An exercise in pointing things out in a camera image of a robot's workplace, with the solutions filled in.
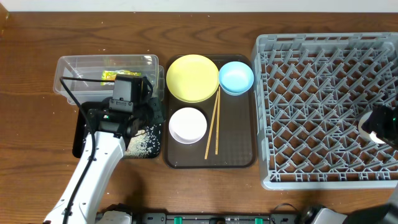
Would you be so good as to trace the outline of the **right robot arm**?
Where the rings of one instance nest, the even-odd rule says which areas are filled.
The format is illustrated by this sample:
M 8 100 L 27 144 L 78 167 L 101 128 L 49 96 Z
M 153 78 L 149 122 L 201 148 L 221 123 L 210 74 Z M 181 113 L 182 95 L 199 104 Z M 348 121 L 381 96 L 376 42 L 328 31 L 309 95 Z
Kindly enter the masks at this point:
M 380 106 L 361 117 L 359 133 L 371 142 L 397 149 L 397 108 Z M 384 205 L 358 210 L 350 215 L 322 205 L 309 207 L 295 219 L 298 224 L 397 224 L 397 189 Z

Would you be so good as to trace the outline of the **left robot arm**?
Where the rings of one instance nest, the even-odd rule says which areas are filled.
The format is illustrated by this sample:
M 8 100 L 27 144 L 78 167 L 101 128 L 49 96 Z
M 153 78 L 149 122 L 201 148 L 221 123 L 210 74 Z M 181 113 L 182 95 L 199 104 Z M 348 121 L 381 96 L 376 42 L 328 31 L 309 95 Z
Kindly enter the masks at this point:
M 132 223 L 133 215 L 123 206 L 103 215 L 98 207 L 109 179 L 121 159 L 153 159 L 162 144 L 164 106 L 158 98 L 137 107 L 140 120 L 109 108 L 111 98 L 85 102 L 79 110 L 73 143 L 79 163 L 60 200 L 45 217 L 45 223 Z

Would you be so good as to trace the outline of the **white rice bowl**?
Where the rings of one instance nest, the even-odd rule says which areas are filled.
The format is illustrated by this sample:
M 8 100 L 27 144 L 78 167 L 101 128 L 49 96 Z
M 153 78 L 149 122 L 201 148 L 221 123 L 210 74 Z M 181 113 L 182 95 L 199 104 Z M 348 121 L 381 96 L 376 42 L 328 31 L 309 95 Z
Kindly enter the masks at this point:
M 205 115 L 195 108 L 181 108 L 169 120 L 169 133 L 179 143 L 193 144 L 206 133 Z

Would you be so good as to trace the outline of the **light blue bowl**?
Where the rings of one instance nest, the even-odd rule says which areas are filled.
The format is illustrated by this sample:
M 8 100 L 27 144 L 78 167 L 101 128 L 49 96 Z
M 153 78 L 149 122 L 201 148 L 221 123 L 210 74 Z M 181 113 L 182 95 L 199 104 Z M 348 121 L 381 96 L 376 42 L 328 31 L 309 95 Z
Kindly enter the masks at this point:
M 239 96 L 252 87 L 254 74 L 243 62 L 228 62 L 219 71 L 219 83 L 227 94 Z

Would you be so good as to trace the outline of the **green snack wrapper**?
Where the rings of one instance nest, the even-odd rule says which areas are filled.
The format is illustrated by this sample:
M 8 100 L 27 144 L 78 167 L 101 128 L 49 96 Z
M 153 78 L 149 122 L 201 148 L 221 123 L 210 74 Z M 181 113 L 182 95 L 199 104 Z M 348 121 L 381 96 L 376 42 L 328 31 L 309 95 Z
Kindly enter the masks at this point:
M 114 85 L 114 81 L 117 75 L 130 75 L 130 76 L 140 77 L 142 73 L 132 72 L 130 70 L 115 70 L 115 71 L 104 70 L 102 72 L 101 79 L 105 80 L 105 82 L 101 82 L 101 86 Z

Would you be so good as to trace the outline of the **yellow plate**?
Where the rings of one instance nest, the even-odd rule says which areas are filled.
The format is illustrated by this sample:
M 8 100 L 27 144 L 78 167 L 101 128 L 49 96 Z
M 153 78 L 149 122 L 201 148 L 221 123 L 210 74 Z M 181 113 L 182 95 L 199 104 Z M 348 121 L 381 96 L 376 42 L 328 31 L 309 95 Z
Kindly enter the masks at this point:
M 219 70 L 202 55 L 184 55 L 170 65 L 166 74 L 169 92 L 186 103 L 199 103 L 210 98 L 219 87 Z

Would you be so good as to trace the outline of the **pile of rice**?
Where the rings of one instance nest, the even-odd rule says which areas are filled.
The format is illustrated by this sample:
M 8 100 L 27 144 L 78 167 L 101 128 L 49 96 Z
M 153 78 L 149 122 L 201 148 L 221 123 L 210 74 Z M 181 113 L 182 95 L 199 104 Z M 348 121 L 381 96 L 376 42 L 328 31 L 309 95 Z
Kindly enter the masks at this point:
M 162 144 L 162 124 L 142 127 L 131 138 L 124 153 L 124 159 L 153 159 L 160 154 Z

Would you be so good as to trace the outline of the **white cup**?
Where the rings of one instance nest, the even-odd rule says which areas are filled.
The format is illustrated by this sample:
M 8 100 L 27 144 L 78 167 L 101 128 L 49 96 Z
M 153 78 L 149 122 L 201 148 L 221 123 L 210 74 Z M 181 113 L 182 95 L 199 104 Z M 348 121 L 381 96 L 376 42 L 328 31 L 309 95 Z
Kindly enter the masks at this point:
M 369 119 L 370 115 L 371 115 L 372 111 L 367 112 L 366 114 L 364 114 L 361 119 L 359 120 L 358 123 L 358 131 L 359 131 L 359 135 L 363 138 L 366 139 L 368 141 L 372 141 L 375 142 L 377 144 L 385 144 L 385 142 L 381 139 L 379 139 L 376 136 L 375 132 L 372 133 L 367 133 L 363 128 L 362 125 Z

